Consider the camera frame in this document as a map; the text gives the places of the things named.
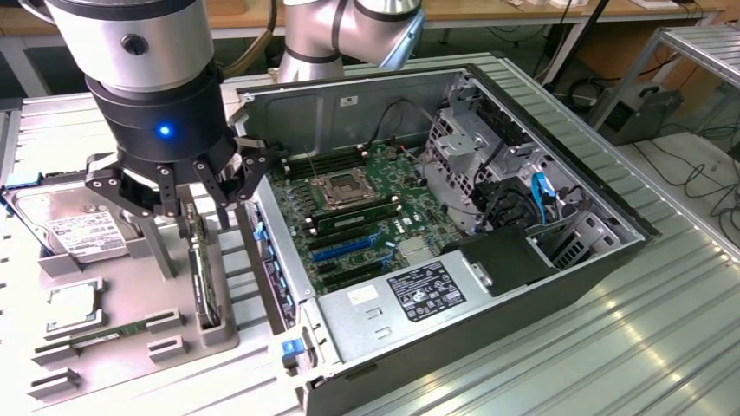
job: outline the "metal frame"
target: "metal frame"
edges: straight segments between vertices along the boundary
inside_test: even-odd
[[[605,122],[622,93],[634,82],[640,71],[649,62],[656,49],[665,45],[681,58],[688,58],[714,74],[724,82],[740,89],[740,29],[732,26],[710,28],[665,28],[658,29],[640,51],[637,60],[622,77],[606,102],[597,106],[589,116],[589,124],[597,130]],[[653,81],[662,81],[680,59],[656,74]]]
[[[706,12],[704,18],[698,21],[697,26],[705,26],[717,16],[717,12]],[[624,15],[624,16],[601,16],[598,22],[629,22],[629,21],[652,21],[652,20],[674,20],[684,19],[685,12],[684,9],[676,9],[674,13],[666,12],[658,15]],[[576,39],[578,38],[578,33],[582,31],[582,27],[588,20],[588,16],[578,17],[565,17],[564,23],[574,23],[570,34],[565,39],[561,51],[554,57],[554,64],[552,65],[544,82],[549,82],[557,73],[557,69],[565,59],[565,56],[570,52]],[[492,20],[458,20],[458,21],[434,21],[426,22],[424,24],[425,29],[446,29],[445,34],[442,34],[442,41],[445,42],[449,36],[449,29],[454,28],[481,28],[488,26],[528,26],[528,25],[542,25],[542,24],[556,24],[560,22],[558,17],[545,17],[545,18],[510,18],[510,19],[492,19]],[[213,39],[233,39],[233,38],[246,38],[257,37],[262,32],[262,28],[228,28],[228,29],[212,29],[210,33]],[[280,26],[274,28],[274,36],[282,36],[285,33],[285,27]],[[33,63],[25,53],[28,49],[33,48],[49,48],[65,46],[64,40],[60,35],[44,35],[44,36],[4,36],[0,37],[0,54],[2,54],[10,70],[22,86],[22,91],[29,97],[40,97],[49,95],[49,90],[46,83]]]

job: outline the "green circuit board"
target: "green circuit board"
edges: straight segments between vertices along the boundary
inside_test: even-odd
[[[337,247],[341,248],[344,244],[361,240],[360,237],[318,250],[309,248],[310,243],[316,242],[322,236],[310,234],[312,226],[314,230],[318,226],[306,224],[306,218],[346,211],[341,208],[326,209],[326,200],[333,201],[333,199],[326,196],[321,186],[318,186],[322,183],[321,178],[326,176],[344,179],[353,185],[357,184],[356,179],[360,179],[362,184],[365,184],[364,179],[366,179],[366,184],[372,188],[370,200],[378,201],[382,198],[397,196],[397,203],[393,205],[389,214],[382,212],[382,215],[376,215],[373,219],[366,219],[369,217],[366,215],[357,216],[357,218],[369,221],[369,224],[352,223],[352,220],[344,220],[344,217],[350,217],[352,214],[342,216],[342,222],[332,223],[332,225],[338,224],[348,231],[361,230],[364,236],[373,236],[374,242],[370,247],[362,250],[353,250],[325,261],[314,261],[313,256],[317,252]],[[406,267],[409,265],[408,260],[398,250],[398,244],[406,239],[421,237],[436,256],[444,245],[460,238],[458,230],[449,216],[441,210],[440,202],[428,188],[420,185],[417,179],[420,179],[420,174],[413,167],[413,161],[400,151],[397,157],[389,157],[388,148],[381,145],[376,145],[369,150],[364,166],[330,173],[310,174],[308,178],[293,180],[285,178],[282,171],[269,173],[269,182],[285,223],[292,232],[300,260],[318,294],[332,292],[389,271]],[[362,265],[377,264],[377,261],[384,263],[381,270],[374,270],[373,273],[365,276],[342,278],[340,283],[332,282],[330,276],[356,270]],[[324,264],[330,264],[333,268],[330,272],[318,270],[318,267]]]

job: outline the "blue latch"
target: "blue latch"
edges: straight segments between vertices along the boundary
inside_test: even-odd
[[[257,223],[257,226],[254,227],[254,232],[253,232],[254,239],[256,239],[257,241],[262,239],[262,236],[264,236],[264,229],[265,229],[265,224],[260,221],[260,222]]]
[[[305,353],[302,341],[298,339],[285,341],[282,343],[282,359],[289,360],[296,355]]]

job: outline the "blue cable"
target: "blue cable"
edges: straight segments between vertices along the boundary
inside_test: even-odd
[[[542,205],[544,193],[550,197],[554,197],[554,189],[553,189],[553,186],[550,185],[549,180],[546,180],[544,173],[537,172],[532,175],[532,196],[534,197],[536,208],[537,210],[540,210],[540,222],[542,224],[546,224],[546,215],[545,215],[546,211],[544,210],[544,205]]]

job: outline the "blue pcie slot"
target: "blue pcie slot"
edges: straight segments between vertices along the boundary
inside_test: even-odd
[[[318,253],[314,253],[310,256],[310,261],[313,263],[322,262],[324,260],[342,256],[346,253],[352,253],[353,251],[364,250],[372,247],[372,245],[378,241],[378,235],[380,235],[380,231],[372,236],[368,236],[361,240],[342,244],[338,247],[334,247],[333,249],[328,249],[328,250],[320,251]]]

